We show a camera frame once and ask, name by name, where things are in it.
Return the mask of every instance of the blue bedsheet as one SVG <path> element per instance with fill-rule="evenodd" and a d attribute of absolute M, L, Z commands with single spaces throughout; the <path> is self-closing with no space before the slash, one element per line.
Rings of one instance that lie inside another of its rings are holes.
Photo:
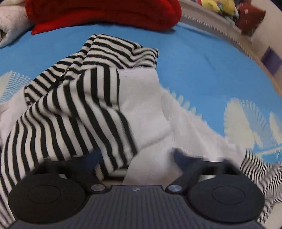
<path fill-rule="evenodd" d="M 158 48 L 160 83 L 175 93 L 184 107 L 266 161 L 282 160 L 282 100 L 265 73 L 227 42 L 181 23 L 164 33 L 108 24 L 34 36 L 27 32 L 0 49 L 0 76 L 14 71 L 33 79 L 80 50 L 90 35 L 100 33 Z"/>

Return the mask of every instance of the black and white striped fabric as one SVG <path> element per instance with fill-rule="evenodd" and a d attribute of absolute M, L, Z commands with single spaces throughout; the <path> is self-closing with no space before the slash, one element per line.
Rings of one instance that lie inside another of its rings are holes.
<path fill-rule="evenodd" d="M 282 163 L 265 163 L 247 150 L 241 171 L 259 187 L 265 196 L 265 206 L 258 219 L 258 222 L 264 224 L 275 203 L 282 202 Z"/>
<path fill-rule="evenodd" d="M 28 110 L 1 151 L 0 228 L 14 220 L 8 207 L 9 192 L 45 158 L 66 160 L 100 149 L 99 179 L 126 168 L 137 149 L 119 111 L 117 69 L 155 69 L 157 58 L 157 49 L 93 35 L 79 52 L 57 62 L 25 87 Z"/>

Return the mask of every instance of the red fabric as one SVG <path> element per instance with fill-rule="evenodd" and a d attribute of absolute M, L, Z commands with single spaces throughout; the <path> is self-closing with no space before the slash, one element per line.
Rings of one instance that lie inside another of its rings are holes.
<path fill-rule="evenodd" d="M 252 6 L 250 3 L 240 3 L 237 9 L 240 19 L 236 22 L 236 26 L 242 30 L 242 34 L 254 32 L 265 16 L 265 11 Z"/>
<path fill-rule="evenodd" d="M 181 18 L 178 0 L 26 0 L 32 34 L 87 22 L 167 30 Z"/>

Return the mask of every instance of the black circular joint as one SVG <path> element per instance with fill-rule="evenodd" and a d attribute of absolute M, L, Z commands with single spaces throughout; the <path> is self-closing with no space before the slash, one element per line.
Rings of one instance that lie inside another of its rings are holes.
<path fill-rule="evenodd" d="M 239 224 L 256 220 L 265 199 L 248 178 L 220 175 L 197 183 L 187 194 L 192 209 L 218 223 Z"/>
<path fill-rule="evenodd" d="M 76 214 L 85 201 L 77 183 L 53 174 L 38 174 L 21 180 L 10 192 L 12 213 L 28 223 L 55 223 Z"/>

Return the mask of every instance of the yellow object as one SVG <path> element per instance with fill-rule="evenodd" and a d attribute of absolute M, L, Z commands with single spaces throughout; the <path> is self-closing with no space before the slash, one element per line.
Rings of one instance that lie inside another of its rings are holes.
<path fill-rule="evenodd" d="M 230 15 L 235 14 L 235 3 L 233 0 L 220 0 L 219 2 L 222 5 L 222 11 Z"/>
<path fill-rule="evenodd" d="M 217 5 L 217 0 L 202 0 L 202 6 L 214 12 L 219 12 L 220 8 Z"/>

